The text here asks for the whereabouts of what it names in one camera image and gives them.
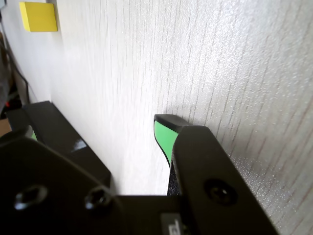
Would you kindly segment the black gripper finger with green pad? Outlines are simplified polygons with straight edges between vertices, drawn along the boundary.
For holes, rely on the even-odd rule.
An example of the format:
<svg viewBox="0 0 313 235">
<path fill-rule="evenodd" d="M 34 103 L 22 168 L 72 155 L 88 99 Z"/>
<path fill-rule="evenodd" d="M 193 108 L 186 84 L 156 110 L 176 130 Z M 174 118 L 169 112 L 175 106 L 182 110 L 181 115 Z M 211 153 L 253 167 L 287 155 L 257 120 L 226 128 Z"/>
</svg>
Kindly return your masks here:
<svg viewBox="0 0 313 235">
<path fill-rule="evenodd" d="M 170 167 L 167 193 L 181 197 L 182 219 L 190 234 L 277 234 L 208 127 L 156 114 L 154 137 Z"/>
<path fill-rule="evenodd" d="M 9 113 L 0 140 L 3 235 L 121 235 L 109 170 L 49 101 Z"/>
</svg>

